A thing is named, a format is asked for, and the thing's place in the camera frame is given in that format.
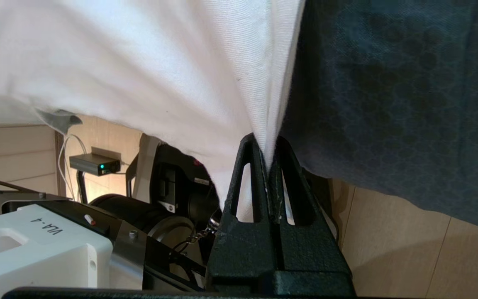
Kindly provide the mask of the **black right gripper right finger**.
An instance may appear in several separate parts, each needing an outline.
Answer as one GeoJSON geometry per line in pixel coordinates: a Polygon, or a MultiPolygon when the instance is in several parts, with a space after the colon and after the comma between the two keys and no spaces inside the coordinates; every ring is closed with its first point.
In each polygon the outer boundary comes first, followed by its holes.
{"type": "Polygon", "coordinates": [[[277,138],[269,173],[275,241],[274,293],[281,297],[353,297],[352,275],[291,145],[277,138]]]}

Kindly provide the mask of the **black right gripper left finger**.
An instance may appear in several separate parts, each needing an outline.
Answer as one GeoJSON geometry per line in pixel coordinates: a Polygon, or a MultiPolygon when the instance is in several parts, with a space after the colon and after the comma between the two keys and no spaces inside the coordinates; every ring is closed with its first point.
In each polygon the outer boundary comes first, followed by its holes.
{"type": "Polygon", "coordinates": [[[210,292],[258,292],[262,277],[276,268],[268,216],[267,172],[263,153],[253,134],[240,142],[224,202],[220,227],[207,263],[205,289],[210,292]],[[238,220],[244,166],[250,165],[254,221],[238,220]]]}

